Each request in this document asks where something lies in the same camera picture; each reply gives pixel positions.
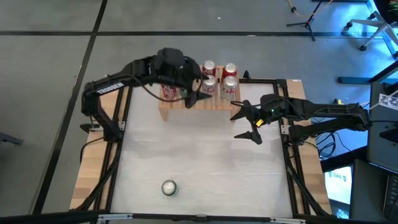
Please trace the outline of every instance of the wooden rack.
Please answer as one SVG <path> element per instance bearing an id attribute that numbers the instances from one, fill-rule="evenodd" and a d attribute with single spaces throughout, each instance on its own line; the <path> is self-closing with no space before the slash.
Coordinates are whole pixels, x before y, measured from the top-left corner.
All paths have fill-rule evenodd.
<path id="1" fill-rule="evenodd" d="M 224 66 L 222 66 L 222 65 L 217 66 L 216 78 L 218 78 L 218 80 L 221 80 L 223 68 L 224 68 Z M 239 86 L 239 73 L 236 74 L 236 79 L 238 80 L 238 87 L 235 90 L 235 100 L 241 101 L 241 91 L 240 91 L 240 86 Z M 200 83 L 195 83 L 194 89 L 196 89 L 196 87 L 198 87 L 199 84 Z M 221 91 L 220 86 L 221 86 L 220 82 L 218 82 L 215 94 L 212 98 L 197 101 L 197 103 L 195 105 L 193 105 L 193 107 L 190 109 L 186 109 L 185 103 L 183 100 L 173 102 L 173 103 L 160 101 L 159 102 L 159 111 L 160 111 L 160 115 L 162 115 L 162 119 L 164 121 L 167 121 L 167 115 L 169 114 L 169 110 L 223 110 L 223 111 L 230 111 L 231 117 L 234 116 L 235 113 L 238 112 L 240 108 L 232 105 L 229 100 L 225 100 L 220 97 L 220 91 Z M 162 99 L 164 99 L 163 91 L 161 88 L 160 88 L 160 97 Z M 178 98 L 181 98 L 181 96 L 180 96 L 180 92 L 177 90 L 177 96 L 175 99 L 178 99 Z"/>

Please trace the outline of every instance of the coca-cola can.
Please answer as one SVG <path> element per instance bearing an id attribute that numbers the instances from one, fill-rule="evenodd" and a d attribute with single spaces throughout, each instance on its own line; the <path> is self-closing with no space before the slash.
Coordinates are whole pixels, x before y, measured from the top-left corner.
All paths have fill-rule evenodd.
<path id="1" fill-rule="evenodd" d="M 238 80 L 234 76 L 224 78 L 221 86 L 221 98 L 225 100 L 235 100 L 235 90 L 238 87 Z"/>
<path id="2" fill-rule="evenodd" d="M 224 78 L 228 76 L 236 77 L 238 74 L 238 68 L 234 63 L 228 63 L 223 68 L 223 74 L 221 76 L 221 83 L 223 83 Z"/>
<path id="3" fill-rule="evenodd" d="M 217 67 L 216 63 L 212 60 L 205 61 L 201 70 L 205 75 L 213 75 L 214 77 L 216 77 Z"/>
<path id="4" fill-rule="evenodd" d="M 213 75 L 207 75 L 209 79 L 204 80 L 202 84 L 203 92 L 214 95 L 217 87 L 217 79 Z"/>
<path id="5" fill-rule="evenodd" d="M 172 100 L 177 96 L 177 89 L 175 87 L 162 84 L 162 91 L 165 100 Z"/>

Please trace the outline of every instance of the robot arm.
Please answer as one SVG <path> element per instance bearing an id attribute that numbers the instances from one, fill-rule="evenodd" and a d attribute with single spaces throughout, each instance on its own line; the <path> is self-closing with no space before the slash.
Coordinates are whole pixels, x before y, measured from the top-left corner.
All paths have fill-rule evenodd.
<path id="1" fill-rule="evenodd" d="M 246 117 L 252 127 L 252 132 L 248 131 L 239 134 L 235 136 L 235 138 L 251 139 L 257 144 L 262 143 L 261 136 L 257 129 L 262 125 L 270 124 L 281 118 L 287 118 L 293 121 L 303 121 L 316 116 L 336 118 L 310 126 L 290 126 L 289 135 L 293 142 L 305 141 L 315 134 L 322 134 L 340 129 L 366 131 L 372 125 L 368 111 L 358 104 L 315 104 L 309 100 L 283 97 L 275 94 L 263 95 L 259 105 L 251 105 L 248 100 L 244 100 L 243 102 L 232 101 L 231 103 L 241 107 L 231 118 L 231 121 Z"/>
<path id="2" fill-rule="evenodd" d="M 108 75 L 98 81 L 89 82 L 81 96 L 81 112 L 92 116 L 104 129 L 104 140 L 116 142 L 121 139 L 118 122 L 112 121 L 101 106 L 100 96 L 125 86 L 144 86 L 160 83 L 187 90 L 185 107 L 191 108 L 198 100 L 211 97 L 192 90 L 197 79 L 207 79 L 199 65 L 191 58 L 184 57 L 177 49 L 162 49 L 157 55 L 134 60 L 120 72 Z"/>

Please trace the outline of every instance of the wooden base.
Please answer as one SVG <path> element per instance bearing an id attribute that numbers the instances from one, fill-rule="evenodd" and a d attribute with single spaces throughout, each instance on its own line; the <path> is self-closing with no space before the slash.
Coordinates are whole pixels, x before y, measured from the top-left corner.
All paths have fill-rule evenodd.
<path id="1" fill-rule="evenodd" d="M 217 71 L 216 71 L 216 78 L 221 79 L 221 75 L 223 73 L 223 68 L 224 66 L 217 66 Z M 240 86 L 239 86 L 239 74 L 236 74 L 236 79 L 238 80 L 238 87 L 235 90 L 235 99 L 236 101 L 241 101 L 241 92 L 240 92 Z M 197 86 L 199 86 L 199 83 L 194 83 L 194 88 L 195 89 Z M 217 88 L 215 91 L 215 94 L 212 98 L 210 99 L 205 99 L 205 100 L 200 100 L 197 101 L 195 105 L 193 105 L 192 108 L 186 109 L 185 103 L 183 100 L 169 103 L 169 102 L 159 102 L 159 111 L 160 115 L 162 116 L 163 121 L 167 121 L 167 115 L 169 113 L 169 110 L 223 110 L 223 111 L 230 111 L 231 112 L 231 117 L 234 116 L 238 111 L 239 107 L 234 106 L 231 104 L 229 100 L 222 99 L 220 97 L 220 83 L 217 83 Z M 160 89 L 160 97 L 164 99 L 163 96 L 163 91 Z M 177 90 L 177 96 L 175 99 L 181 98 L 181 95 L 179 91 Z"/>

